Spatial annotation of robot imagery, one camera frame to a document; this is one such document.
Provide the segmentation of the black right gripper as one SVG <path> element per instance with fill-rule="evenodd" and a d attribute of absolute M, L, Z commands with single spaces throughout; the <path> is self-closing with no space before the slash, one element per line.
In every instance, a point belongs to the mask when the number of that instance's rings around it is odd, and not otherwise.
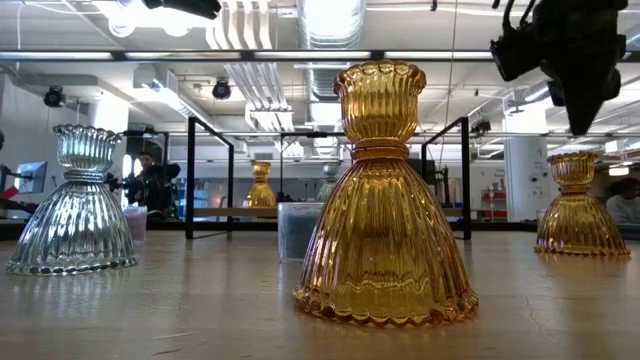
<path fill-rule="evenodd" d="M 534 7 L 540 67 L 565 99 L 573 134 L 587 133 L 604 100 L 619 95 L 626 36 L 618 17 L 627 6 L 627 0 L 543 0 Z"/>

